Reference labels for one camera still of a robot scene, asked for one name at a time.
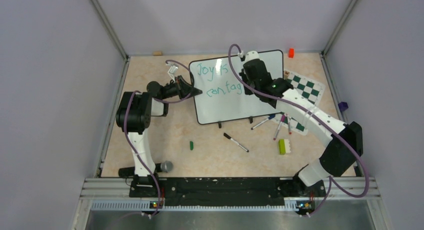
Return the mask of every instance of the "marker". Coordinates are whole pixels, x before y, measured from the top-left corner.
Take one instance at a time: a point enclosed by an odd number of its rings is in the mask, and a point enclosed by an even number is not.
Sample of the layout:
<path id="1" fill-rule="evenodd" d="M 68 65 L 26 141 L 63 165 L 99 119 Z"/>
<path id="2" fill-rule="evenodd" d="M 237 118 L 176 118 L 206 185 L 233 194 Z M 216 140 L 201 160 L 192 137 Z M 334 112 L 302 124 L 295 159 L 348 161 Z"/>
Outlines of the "marker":
<path id="1" fill-rule="evenodd" d="M 277 131 L 275 131 L 274 141 L 277 139 L 278 133 L 280 132 L 280 128 L 281 128 L 281 125 L 282 125 L 285 117 L 286 116 L 284 116 L 284 114 L 281 116 L 281 120 L 279 121 L 279 124 L 278 124 L 278 127 L 277 127 Z"/>
<path id="2" fill-rule="evenodd" d="M 265 119 L 265 120 L 261 121 L 258 125 L 256 125 L 256 126 L 252 127 L 252 128 L 251 128 L 251 130 L 253 130 L 253 129 L 257 128 L 258 126 L 260 126 L 260 125 L 264 124 L 265 122 L 267 122 L 267 121 L 269 121 L 269 120 L 273 119 L 275 116 L 276 116 L 275 114 L 270 114 L 270 115 L 269 115 L 269 117 L 268 117 L 267 119 Z"/>
<path id="3" fill-rule="evenodd" d="M 289 115 L 287 115 L 287 125 L 288 125 L 288 134 L 291 135 L 292 134 L 292 127 L 290 126 L 290 117 Z"/>
<path id="4" fill-rule="evenodd" d="M 244 146 L 242 146 L 240 143 L 238 143 L 236 140 L 232 139 L 228 134 L 226 134 L 224 132 L 224 136 L 228 139 L 230 139 L 232 142 L 234 142 L 235 144 L 237 144 L 237 146 L 241 147 L 243 150 L 245 150 L 246 152 L 249 152 L 249 150 L 247 148 L 245 148 Z"/>

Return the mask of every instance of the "whiteboard frame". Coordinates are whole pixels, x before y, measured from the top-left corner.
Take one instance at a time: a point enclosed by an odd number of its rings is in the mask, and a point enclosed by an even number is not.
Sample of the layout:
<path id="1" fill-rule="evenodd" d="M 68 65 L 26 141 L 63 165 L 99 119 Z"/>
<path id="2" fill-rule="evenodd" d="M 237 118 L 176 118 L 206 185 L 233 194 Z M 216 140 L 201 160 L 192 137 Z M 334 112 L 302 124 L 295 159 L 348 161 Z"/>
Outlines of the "whiteboard frame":
<path id="1" fill-rule="evenodd" d="M 267 52 L 274 52 L 274 51 L 280 51 L 281 52 L 281 63 L 282 63 L 282 68 L 281 68 L 281 77 L 283 77 L 284 75 L 284 52 L 282 50 L 276 49 L 276 50 L 270 50 L 270 51 L 261 51 L 258 52 L 259 54 L 261 53 L 267 53 Z M 189 63 L 188 68 L 190 69 L 190 65 L 192 63 L 195 62 L 200 62 L 200 61 L 208 61 L 208 60 L 217 60 L 217 59 L 223 59 L 223 58 L 228 58 L 228 56 L 224 56 L 224 57 L 215 57 L 215 58 L 209 58 L 209 59 L 202 59 L 202 60 L 196 60 L 196 61 L 192 61 Z M 198 117 L 198 109 L 196 107 L 196 97 L 193 97 L 194 100 L 194 109 L 196 110 L 196 121 L 199 125 L 209 125 L 209 124 L 220 124 L 223 122 L 228 122 L 228 121 L 237 121 L 237 120 L 243 120 L 243 119 L 250 119 L 251 117 L 261 117 L 261 116 L 268 116 L 270 114 L 274 114 L 275 112 L 270 112 L 267 114 L 263 114 L 263 115 L 257 115 L 257 116 L 248 116 L 248 117 L 242 117 L 242 118 L 237 118 L 237 119 L 232 119 L 232 120 L 225 120 L 225 121 L 217 121 L 217 122 L 210 122 L 210 123 L 200 123 L 199 122 L 199 117 Z"/>

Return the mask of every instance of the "whiteboard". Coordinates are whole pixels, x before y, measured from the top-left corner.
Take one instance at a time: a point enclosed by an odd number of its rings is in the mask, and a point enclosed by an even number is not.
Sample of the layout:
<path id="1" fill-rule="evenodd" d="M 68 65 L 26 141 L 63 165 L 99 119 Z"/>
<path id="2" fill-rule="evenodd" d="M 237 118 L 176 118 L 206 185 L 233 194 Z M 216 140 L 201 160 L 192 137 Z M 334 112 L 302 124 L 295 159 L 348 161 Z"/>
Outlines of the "whiteboard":
<path id="1" fill-rule="evenodd" d="M 280 50 L 259 52 L 271 77 L 283 77 L 283 53 Z M 231 57 L 237 73 L 243 68 L 238 56 Z M 237 80 L 228 64 L 228 58 L 213 58 L 190 62 L 194 86 L 203 91 L 194 96 L 197 122 L 210 124 L 278 113 L 268 103 L 255 95 L 245 95 L 243 85 Z"/>

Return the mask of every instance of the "table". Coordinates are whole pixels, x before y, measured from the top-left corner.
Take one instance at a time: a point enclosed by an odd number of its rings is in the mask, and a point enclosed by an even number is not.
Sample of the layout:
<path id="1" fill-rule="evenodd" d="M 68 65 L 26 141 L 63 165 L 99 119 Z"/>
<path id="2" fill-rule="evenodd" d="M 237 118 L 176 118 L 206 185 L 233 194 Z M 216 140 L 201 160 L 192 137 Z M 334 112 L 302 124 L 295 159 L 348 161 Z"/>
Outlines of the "table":
<path id="1" fill-rule="evenodd" d="M 169 67 L 165 60 L 180 61 L 186 66 L 191 61 L 222 57 L 223 55 L 184 55 L 184 56 L 146 56 L 131 57 L 124 91 L 146 91 L 150 81 L 164 85 L 169 82 Z M 297 53 L 294 58 L 284 54 L 284 68 L 312 78 L 326 86 L 321 102 L 323 111 L 334 118 L 337 112 L 330 88 L 326 80 L 318 53 Z M 183 75 L 189 81 L 189 74 L 182 67 L 176 75 Z M 178 97 L 167 99 L 178 100 Z M 251 127 L 262 121 L 263 117 L 224 122 L 219 129 L 217 124 L 199 125 L 193 98 L 177 104 L 169 105 L 167 117 L 152 117 L 149 127 L 149 142 L 154 162 L 171 161 L 174 169 L 169 173 L 160 173 L 168 177 L 260 177 L 260 176 L 293 176 L 303 166 L 319 158 L 324 147 L 312 134 L 301 136 L 295 132 L 288 134 L 282 128 L 279 138 L 289 139 L 291 153 L 279 155 L 278 141 L 273 141 L 277 124 L 268 121 L 251 130 Z M 247 147 L 246 153 L 233 142 L 223 136 L 231 137 Z M 190 141 L 194 150 L 190 150 Z M 134 166 L 133 155 L 122 130 L 116 123 L 112 129 L 106 158 L 101 176 L 117 177 L 118 170 Z M 344 176 L 355 176 L 350 167 Z"/>

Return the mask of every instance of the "purple object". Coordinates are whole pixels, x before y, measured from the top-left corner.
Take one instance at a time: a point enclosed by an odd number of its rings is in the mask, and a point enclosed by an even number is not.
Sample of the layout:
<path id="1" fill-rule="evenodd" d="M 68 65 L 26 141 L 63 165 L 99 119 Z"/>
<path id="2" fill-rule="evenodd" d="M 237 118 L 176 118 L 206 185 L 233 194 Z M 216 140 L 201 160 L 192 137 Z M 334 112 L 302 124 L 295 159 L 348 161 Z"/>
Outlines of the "purple object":
<path id="1" fill-rule="evenodd" d="M 348 106 L 347 102 L 342 101 L 338 104 L 338 108 L 340 109 L 341 112 L 343 112 L 343 111 L 347 110 L 349 108 L 349 106 Z"/>

